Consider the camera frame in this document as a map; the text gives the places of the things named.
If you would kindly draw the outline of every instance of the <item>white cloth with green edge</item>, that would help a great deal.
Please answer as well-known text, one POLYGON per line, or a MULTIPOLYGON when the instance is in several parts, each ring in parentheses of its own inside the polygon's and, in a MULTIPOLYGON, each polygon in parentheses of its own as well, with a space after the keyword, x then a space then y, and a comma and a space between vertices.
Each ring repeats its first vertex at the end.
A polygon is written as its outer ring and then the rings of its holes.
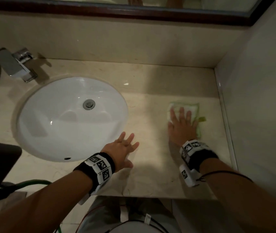
MULTIPOLYGON (((193 123, 193 121, 195 119, 198 119, 198 112, 199 112, 199 104, 187 104, 187 103, 182 103, 182 102, 171 102, 167 108, 167 120, 169 122, 171 122, 171 118, 170 118, 170 109, 174 108, 175 114, 177 119, 179 119, 179 110, 181 107, 184 108, 184 113, 186 115, 186 113, 188 111, 191 111, 192 113, 192 117, 191 117, 191 123, 193 123)), ((200 129, 199 126, 197 126, 196 129, 196 134, 197 137, 200 138, 201 137, 201 133, 200 133, 200 129)))

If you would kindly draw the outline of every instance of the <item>green cable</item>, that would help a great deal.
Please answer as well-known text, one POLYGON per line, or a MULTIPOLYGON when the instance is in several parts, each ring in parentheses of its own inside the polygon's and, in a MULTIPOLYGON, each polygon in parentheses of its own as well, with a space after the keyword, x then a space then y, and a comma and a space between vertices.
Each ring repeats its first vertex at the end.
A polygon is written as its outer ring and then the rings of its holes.
MULTIPOLYGON (((51 182, 47 181, 47 180, 33 179, 33 180, 20 182, 20 183, 16 184, 15 186, 16 186, 16 190, 18 190, 18 189, 24 188, 29 185, 37 185, 37 184, 49 185, 49 184, 51 184, 51 182)), ((58 231, 58 233, 62 233, 60 226, 58 226, 57 231, 58 231)))

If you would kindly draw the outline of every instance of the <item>faucet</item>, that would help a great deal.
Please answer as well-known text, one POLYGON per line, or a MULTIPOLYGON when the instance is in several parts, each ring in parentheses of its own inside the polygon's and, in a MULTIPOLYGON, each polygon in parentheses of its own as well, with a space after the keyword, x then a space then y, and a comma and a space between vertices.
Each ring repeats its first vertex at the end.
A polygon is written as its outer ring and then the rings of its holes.
POLYGON ((13 54, 6 48, 0 49, 0 65, 4 71, 13 78, 22 78, 24 82, 30 82, 37 77, 34 70, 28 69, 24 63, 34 56, 27 48, 23 48, 13 54))

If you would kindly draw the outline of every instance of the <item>pants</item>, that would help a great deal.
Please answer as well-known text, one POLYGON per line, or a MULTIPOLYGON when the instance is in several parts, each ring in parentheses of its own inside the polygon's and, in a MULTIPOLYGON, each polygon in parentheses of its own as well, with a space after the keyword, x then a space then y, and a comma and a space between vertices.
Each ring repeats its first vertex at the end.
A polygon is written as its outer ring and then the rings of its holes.
MULTIPOLYGON (((81 223, 78 233, 105 233, 121 224, 120 197, 98 196, 89 209, 88 215, 81 223)), ((174 216, 158 199, 125 198, 128 209, 128 220, 144 221, 145 215, 151 215, 169 233, 181 233, 174 216)), ((161 226, 150 222, 151 225, 162 230, 161 226)))

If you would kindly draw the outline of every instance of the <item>sink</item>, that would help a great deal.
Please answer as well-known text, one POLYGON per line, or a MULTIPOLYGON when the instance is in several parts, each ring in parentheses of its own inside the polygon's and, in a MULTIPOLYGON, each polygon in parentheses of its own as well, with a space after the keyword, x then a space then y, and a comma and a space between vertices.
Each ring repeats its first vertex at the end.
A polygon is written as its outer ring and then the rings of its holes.
POLYGON ((117 139, 128 118, 122 95, 107 83, 64 78, 36 91, 17 118, 16 140, 49 161, 87 159, 117 139))

